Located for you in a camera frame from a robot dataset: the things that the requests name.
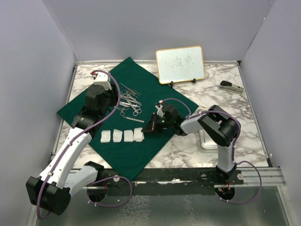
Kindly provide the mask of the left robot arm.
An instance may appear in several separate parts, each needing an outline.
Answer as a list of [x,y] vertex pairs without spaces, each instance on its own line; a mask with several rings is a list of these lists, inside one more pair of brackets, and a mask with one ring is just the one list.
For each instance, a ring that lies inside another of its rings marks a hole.
[[78,190],[89,183],[98,186],[103,182],[103,167],[96,163],[88,163],[74,177],[69,176],[69,172],[104,121],[116,111],[120,96],[118,84],[111,84],[108,89],[95,84],[87,88],[85,104],[74,117],[61,149],[38,177],[29,177],[26,181],[29,200],[37,207],[39,219],[43,219],[40,209],[59,216]]

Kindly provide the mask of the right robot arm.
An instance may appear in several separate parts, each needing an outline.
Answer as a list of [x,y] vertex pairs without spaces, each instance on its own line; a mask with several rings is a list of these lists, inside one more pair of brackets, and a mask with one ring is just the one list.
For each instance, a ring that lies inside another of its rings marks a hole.
[[157,112],[152,114],[142,133],[159,133],[171,129],[178,136],[186,136],[197,131],[205,131],[217,144],[218,162],[215,167],[217,181],[227,184],[233,179],[233,172],[236,170],[235,142],[241,132],[238,120],[217,105],[188,118],[181,117],[172,104],[157,104],[156,108]]

